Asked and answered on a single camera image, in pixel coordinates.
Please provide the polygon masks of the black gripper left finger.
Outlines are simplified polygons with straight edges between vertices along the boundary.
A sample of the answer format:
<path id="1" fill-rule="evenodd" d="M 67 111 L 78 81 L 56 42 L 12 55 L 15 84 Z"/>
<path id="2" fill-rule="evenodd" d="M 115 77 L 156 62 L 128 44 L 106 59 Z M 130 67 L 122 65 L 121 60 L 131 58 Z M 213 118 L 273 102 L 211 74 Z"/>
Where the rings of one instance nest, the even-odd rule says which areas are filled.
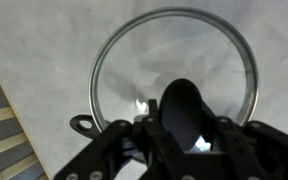
<path id="1" fill-rule="evenodd" d="M 148 116 L 134 124 L 125 120 L 111 123 L 54 180 L 113 180 L 138 152 L 144 155 L 148 167 L 140 180 L 181 180 L 184 154 L 174 137 L 162 128 L 157 102 L 149 100 L 148 104 Z"/>

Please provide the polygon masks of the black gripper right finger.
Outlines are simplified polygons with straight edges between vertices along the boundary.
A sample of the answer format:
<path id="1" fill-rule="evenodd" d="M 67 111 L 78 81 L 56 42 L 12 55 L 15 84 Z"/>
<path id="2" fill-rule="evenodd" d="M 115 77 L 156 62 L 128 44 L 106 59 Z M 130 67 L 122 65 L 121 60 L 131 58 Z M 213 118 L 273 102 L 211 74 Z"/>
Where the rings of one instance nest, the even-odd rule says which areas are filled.
<path id="1" fill-rule="evenodd" d="M 212 153 L 200 158 L 200 180 L 288 180 L 288 134 L 260 121 L 236 125 L 205 103 L 201 109 Z"/>

